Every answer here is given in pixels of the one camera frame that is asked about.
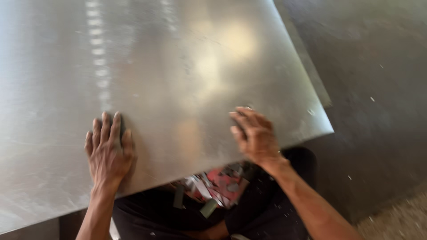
black pants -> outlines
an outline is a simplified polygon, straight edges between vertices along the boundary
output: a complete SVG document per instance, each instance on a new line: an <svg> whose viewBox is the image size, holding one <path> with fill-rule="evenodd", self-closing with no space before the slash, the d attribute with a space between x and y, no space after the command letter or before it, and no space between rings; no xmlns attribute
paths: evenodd
<svg viewBox="0 0 427 240"><path fill-rule="evenodd" d="M316 157L306 148L283 150L296 172L315 187ZM284 192L266 172L259 170L230 210L216 209L206 219L199 204L185 197L185 209L172 207L173 194L156 189L118 199L113 219L124 240L190 239L179 230L204 230L225 219L228 232L255 239L306 240L308 233Z"/></svg>

hand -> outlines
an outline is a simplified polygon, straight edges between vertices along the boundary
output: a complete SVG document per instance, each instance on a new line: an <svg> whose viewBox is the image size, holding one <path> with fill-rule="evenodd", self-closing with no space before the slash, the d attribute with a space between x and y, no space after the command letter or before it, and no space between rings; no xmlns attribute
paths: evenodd
<svg viewBox="0 0 427 240"><path fill-rule="evenodd" d="M102 129L101 123L95 118L93 132L87 133L85 142L94 189L107 189L113 194L137 158L130 130L125 131L120 144L120 125L119 112L114 115L111 127L110 117L103 112Z"/></svg>
<svg viewBox="0 0 427 240"><path fill-rule="evenodd" d="M240 125L231 127L231 132L240 151L252 162L258 164L271 175L281 167L290 167L283 158L273 133L273 125L265 116L250 108L237 107L230 116Z"/></svg>

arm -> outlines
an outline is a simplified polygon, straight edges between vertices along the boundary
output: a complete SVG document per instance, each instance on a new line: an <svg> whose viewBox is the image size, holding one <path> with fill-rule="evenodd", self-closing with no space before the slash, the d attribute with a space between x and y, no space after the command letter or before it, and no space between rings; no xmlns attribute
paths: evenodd
<svg viewBox="0 0 427 240"><path fill-rule="evenodd" d="M237 111L231 112L230 116L241 128L231 127L231 132L241 152L276 179L310 235L315 240L362 240L356 230L281 156L272 123L249 108L238 107Z"/></svg>
<svg viewBox="0 0 427 240"><path fill-rule="evenodd" d="M93 132L88 132L85 142L94 187L77 240L108 239L114 196L132 161L136 160L133 145L130 130L123 134L120 144L118 112L111 127L105 112L102 114L102 129L99 120L94 119Z"/></svg>

aluminum sheet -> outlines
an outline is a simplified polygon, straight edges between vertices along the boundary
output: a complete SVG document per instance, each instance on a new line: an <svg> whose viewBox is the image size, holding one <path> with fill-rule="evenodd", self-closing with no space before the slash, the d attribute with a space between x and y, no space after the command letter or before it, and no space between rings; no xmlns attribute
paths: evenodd
<svg viewBox="0 0 427 240"><path fill-rule="evenodd" d="M333 132L271 0L5 0L0 30L0 232L87 207L103 110L139 154L121 195L240 160L238 105L281 146Z"/></svg>

brushed metal surface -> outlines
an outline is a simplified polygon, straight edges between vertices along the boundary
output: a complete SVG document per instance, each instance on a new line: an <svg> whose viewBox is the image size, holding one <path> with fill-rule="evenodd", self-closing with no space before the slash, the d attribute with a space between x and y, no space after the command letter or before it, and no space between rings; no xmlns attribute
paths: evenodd
<svg viewBox="0 0 427 240"><path fill-rule="evenodd" d="M333 132L270 0L7 0L0 29L0 232L87 207L103 110L140 156L121 195L240 160L237 105L282 146Z"/></svg>

